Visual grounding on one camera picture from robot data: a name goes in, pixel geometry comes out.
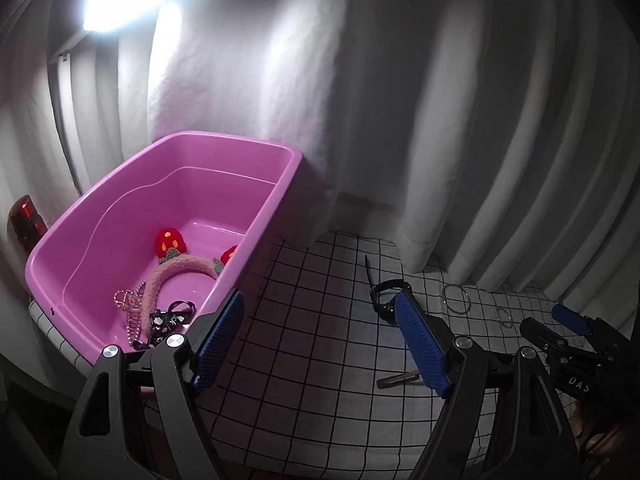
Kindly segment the person's right hand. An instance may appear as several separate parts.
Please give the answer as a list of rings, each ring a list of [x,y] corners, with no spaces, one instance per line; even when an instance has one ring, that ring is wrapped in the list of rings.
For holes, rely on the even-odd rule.
[[[625,440],[623,428],[595,430],[588,417],[582,414],[579,403],[570,415],[570,429],[579,455],[585,458],[611,455],[622,446]]]

